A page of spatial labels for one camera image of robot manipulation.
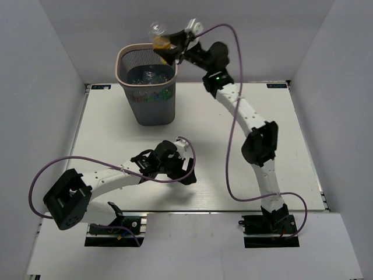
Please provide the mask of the clear bottle orange label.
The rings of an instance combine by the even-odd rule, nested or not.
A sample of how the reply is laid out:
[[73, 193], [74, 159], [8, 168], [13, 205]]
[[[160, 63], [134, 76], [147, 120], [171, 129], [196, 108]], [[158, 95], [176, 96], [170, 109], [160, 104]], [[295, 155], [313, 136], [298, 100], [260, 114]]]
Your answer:
[[152, 23], [149, 27], [148, 35], [154, 49], [171, 48], [170, 40], [166, 37], [166, 28], [162, 23]]

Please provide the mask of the green plastic bottle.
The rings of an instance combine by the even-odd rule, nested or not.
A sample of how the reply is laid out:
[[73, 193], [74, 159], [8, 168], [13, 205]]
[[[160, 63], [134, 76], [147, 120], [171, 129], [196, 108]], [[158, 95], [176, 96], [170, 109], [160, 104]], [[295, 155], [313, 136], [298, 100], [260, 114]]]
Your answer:
[[142, 83], [144, 85], [150, 85], [154, 82], [157, 74], [153, 71], [144, 71], [142, 75]]

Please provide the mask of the clear bottle red-blue label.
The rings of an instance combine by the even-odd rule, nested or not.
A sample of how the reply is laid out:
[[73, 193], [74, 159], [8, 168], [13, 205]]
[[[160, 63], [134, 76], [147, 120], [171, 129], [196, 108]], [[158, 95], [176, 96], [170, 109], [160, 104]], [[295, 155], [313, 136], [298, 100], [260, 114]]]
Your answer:
[[161, 83], [166, 83], [170, 80], [170, 78], [168, 77], [168, 75], [164, 74], [164, 73], [160, 73], [158, 75], [156, 75], [153, 79], [152, 79], [152, 84], [153, 85], [158, 85], [158, 84], [161, 84]]

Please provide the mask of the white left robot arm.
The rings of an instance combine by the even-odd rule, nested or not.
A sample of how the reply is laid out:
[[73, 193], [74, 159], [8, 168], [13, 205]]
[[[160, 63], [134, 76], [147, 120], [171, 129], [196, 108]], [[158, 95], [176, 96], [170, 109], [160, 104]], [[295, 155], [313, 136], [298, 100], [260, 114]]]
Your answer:
[[60, 230], [85, 222], [116, 233], [123, 226], [120, 209], [112, 202], [97, 202], [96, 198], [123, 187], [158, 182], [159, 174], [168, 177], [166, 183], [194, 184], [194, 154], [192, 144], [179, 137], [175, 142], [164, 140], [119, 166], [106, 163], [104, 170], [91, 173], [69, 169], [47, 191], [43, 202]]

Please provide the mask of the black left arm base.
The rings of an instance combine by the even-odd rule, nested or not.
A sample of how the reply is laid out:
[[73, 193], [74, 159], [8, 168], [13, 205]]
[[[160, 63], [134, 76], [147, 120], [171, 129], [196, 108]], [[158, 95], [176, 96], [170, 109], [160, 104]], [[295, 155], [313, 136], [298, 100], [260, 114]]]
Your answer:
[[142, 245], [145, 238], [147, 224], [146, 214], [125, 213], [119, 221], [110, 226], [114, 228], [103, 228], [89, 225], [85, 247], [134, 247]]

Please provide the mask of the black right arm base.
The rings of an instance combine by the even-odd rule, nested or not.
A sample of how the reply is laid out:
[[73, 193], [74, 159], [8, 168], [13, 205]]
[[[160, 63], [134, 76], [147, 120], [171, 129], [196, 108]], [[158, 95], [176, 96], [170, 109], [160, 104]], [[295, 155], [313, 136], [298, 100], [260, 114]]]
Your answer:
[[243, 228], [246, 249], [296, 248], [300, 246], [297, 236], [290, 238], [297, 231], [293, 215], [280, 222], [277, 229], [269, 229], [262, 215], [245, 215], [238, 221]]

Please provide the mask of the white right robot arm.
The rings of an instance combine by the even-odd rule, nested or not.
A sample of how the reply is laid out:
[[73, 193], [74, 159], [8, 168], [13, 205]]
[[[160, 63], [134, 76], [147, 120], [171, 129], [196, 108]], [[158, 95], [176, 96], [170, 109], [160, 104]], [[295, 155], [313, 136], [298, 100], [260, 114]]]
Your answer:
[[191, 31], [156, 35], [153, 45], [154, 52], [170, 65], [186, 60], [206, 71], [202, 78], [206, 91], [232, 114], [234, 123], [241, 127], [246, 137], [241, 153], [256, 175], [264, 228], [278, 232], [288, 217], [275, 172], [279, 128], [276, 122], [262, 118], [241, 95], [242, 87], [235, 84], [226, 70], [229, 63], [227, 46], [215, 42], [205, 51]]

